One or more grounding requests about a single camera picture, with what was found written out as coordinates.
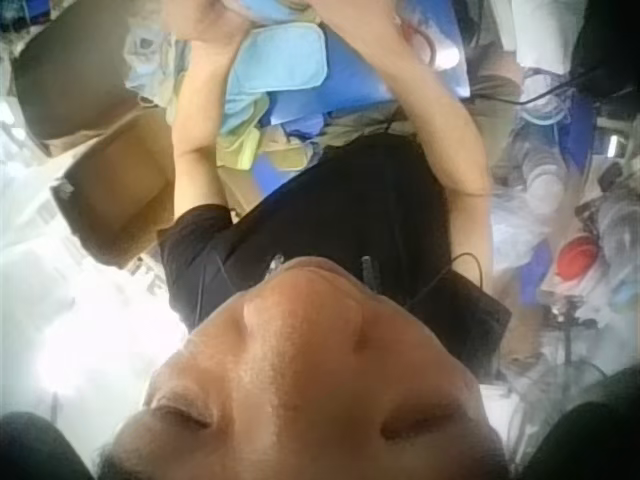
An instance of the bright light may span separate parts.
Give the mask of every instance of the bright light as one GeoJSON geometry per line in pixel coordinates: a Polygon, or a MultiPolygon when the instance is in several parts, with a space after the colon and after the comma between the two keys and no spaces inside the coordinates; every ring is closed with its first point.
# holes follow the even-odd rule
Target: bright light
{"type": "Polygon", "coordinates": [[[45,333],[38,372],[51,392],[72,395],[94,375],[117,375],[140,362],[155,369],[186,340],[166,302],[131,288],[122,296],[108,278],[80,280],[74,309],[45,333]]]}
{"type": "Polygon", "coordinates": [[[7,102],[0,102],[0,123],[6,123],[7,125],[16,123],[16,118],[11,113],[11,108],[9,108],[7,102]]]}
{"type": "Polygon", "coordinates": [[[613,158],[616,156],[619,141],[620,138],[617,135],[611,135],[611,140],[609,141],[609,151],[607,151],[608,158],[613,158]]]}
{"type": "Polygon", "coordinates": [[[11,133],[14,137],[16,137],[21,142],[24,142],[27,139],[27,132],[24,128],[15,127],[11,129],[11,133]]]}

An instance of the lip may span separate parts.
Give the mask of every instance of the lip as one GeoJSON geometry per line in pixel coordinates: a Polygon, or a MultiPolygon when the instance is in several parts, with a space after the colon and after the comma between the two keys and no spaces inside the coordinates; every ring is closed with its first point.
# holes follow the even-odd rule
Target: lip
{"type": "Polygon", "coordinates": [[[371,295],[372,292],[357,278],[347,272],[344,268],[336,263],[321,257],[300,257],[285,263],[278,273],[288,272],[291,270],[311,269],[320,270],[331,276],[339,277],[354,287],[358,292],[365,295],[371,295]]]}

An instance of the black shirt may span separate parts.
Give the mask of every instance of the black shirt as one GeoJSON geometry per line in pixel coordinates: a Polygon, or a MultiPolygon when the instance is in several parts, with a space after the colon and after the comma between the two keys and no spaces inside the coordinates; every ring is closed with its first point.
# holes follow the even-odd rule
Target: black shirt
{"type": "Polygon", "coordinates": [[[411,304],[452,355],[484,376],[509,312],[450,270],[447,219],[442,188],[417,143],[362,138],[326,153],[236,225],[228,208],[205,205],[161,233],[171,305],[192,330],[260,283],[278,256],[324,257],[361,280],[369,257],[379,293],[411,304]]]}

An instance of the blue fabric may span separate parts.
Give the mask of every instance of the blue fabric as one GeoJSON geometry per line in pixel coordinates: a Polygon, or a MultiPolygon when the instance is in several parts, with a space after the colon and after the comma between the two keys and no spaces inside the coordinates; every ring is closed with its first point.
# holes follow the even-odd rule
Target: blue fabric
{"type": "Polygon", "coordinates": [[[300,12],[285,7],[278,0],[239,0],[239,2],[254,18],[267,23],[293,22],[300,12]]]}
{"type": "Polygon", "coordinates": [[[317,87],[326,76],[325,38],[318,26],[290,23],[254,30],[229,76],[221,132],[251,117],[264,93],[317,87]]]}

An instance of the nose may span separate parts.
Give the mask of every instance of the nose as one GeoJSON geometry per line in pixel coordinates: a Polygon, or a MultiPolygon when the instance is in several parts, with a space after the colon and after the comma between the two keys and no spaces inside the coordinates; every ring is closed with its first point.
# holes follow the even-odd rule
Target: nose
{"type": "Polygon", "coordinates": [[[299,440],[296,431],[318,432],[340,424],[338,416],[354,418],[364,393],[362,295],[315,268],[286,271],[248,295],[237,384],[243,394],[236,396],[243,405],[236,411],[251,412],[253,440],[260,437],[256,425],[268,431],[263,438],[299,440]]]}

